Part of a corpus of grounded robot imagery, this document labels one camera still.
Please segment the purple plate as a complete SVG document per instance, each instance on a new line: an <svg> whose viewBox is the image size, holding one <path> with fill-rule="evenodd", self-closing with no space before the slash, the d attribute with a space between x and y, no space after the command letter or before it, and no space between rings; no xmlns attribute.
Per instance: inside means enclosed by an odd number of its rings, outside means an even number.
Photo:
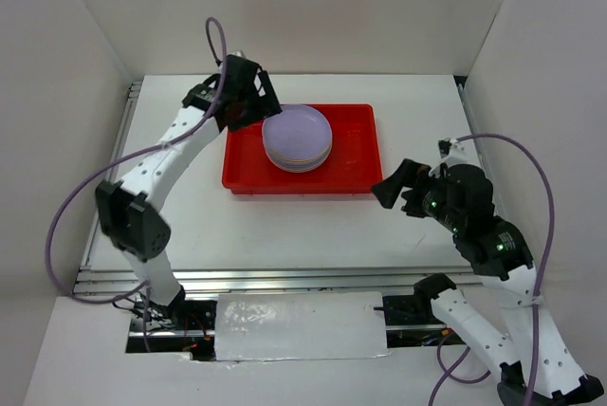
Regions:
<svg viewBox="0 0 607 406"><path fill-rule="evenodd" d="M284 157L315 157L332 147L331 125L319 110L303 104L283 105L282 112L262 124L262 141Z"/></svg>
<svg viewBox="0 0 607 406"><path fill-rule="evenodd" d="M279 169L290 173L304 173L315 170L322 166L327 160L327 157L321 157L314 161L292 163L288 161L279 160L277 157L269 157L269 161Z"/></svg>

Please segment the orange plate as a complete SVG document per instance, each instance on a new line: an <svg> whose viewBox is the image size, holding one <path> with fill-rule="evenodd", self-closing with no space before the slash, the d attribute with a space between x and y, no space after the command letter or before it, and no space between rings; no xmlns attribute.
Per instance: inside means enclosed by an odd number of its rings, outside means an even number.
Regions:
<svg viewBox="0 0 607 406"><path fill-rule="evenodd" d="M281 156L271 149L266 150L266 154L271 160L278 161L278 162L284 163L284 164L294 165L294 166L304 166L307 164L323 162L330 155L330 153L331 153L331 149L327 148L324 151L322 151L321 153L319 153L318 155L316 155L315 157L297 159L297 158Z"/></svg>

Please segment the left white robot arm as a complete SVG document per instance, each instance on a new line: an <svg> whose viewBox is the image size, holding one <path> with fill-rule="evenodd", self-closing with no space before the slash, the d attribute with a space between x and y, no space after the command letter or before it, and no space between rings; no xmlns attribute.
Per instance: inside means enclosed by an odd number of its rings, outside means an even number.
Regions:
<svg viewBox="0 0 607 406"><path fill-rule="evenodd" d="M155 320L175 329L187 318L184 287L177 281L166 247L172 230L160 211L167 196L198 154L223 131L281 113L267 72L230 54L220 71L189 90L175 119L149 153L119 180L95 190L102 233L120 250L137 278Z"/></svg>

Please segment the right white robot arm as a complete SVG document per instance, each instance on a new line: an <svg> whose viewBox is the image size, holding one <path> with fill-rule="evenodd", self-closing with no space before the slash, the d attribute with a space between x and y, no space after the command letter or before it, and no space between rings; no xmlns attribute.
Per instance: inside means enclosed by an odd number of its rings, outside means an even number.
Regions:
<svg viewBox="0 0 607 406"><path fill-rule="evenodd" d="M443 273L414 285L415 316L451 328L486 365L505 405L580 405L605 393L566 347L542 298L522 233L498 216L493 185L479 167L460 163L437 168L405 159L372 193L386 209L398 198L402 211L430 217L450 231L456 250L492 294L506 325L497 330L467 304Z"/></svg>

